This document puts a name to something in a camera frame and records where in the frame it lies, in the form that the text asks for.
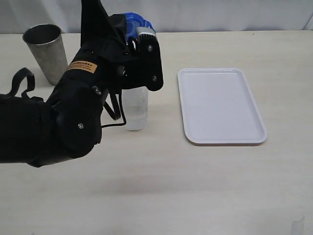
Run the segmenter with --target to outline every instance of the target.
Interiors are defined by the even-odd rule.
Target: white tray
[[[178,73],[186,137],[195,144],[260,144],[267,138],[244,74],[234,68]]]

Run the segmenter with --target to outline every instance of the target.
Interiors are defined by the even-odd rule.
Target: white table surface
[[[70,61],[79,35],[64,35]],[[150,94],[147,127],[103,131],[83,158],[32,168],[0,165],[1,235],[313,234],[313,32],[158,35],[165,85]],[[22,67],[34,95],[52,91],[21,35],[0,35],[0,93]],[[198,147],[182,128],[177,72],[236,67],[268,131],[254,147]],[[110,122],[103,115],[103,122]]]

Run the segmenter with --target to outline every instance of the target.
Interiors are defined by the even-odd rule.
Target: clear plastic cup
[[[139,87],[122,90],[122,104],[129,131],[142,130],[148,119],[148,89]]]

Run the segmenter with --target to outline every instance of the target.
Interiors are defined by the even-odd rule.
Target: metal cup
[[[68,66],[61,29],[53,24],[36,25],[23,34],[23,40],[48,82],[57,85]]]

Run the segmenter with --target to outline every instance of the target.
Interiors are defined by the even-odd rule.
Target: white wall
[[[102,0],[109,15],[133,11],[157,31],[304,29],[313,0]],[[0,33],[42,23],[79,32],[80,0],[0,0]]]

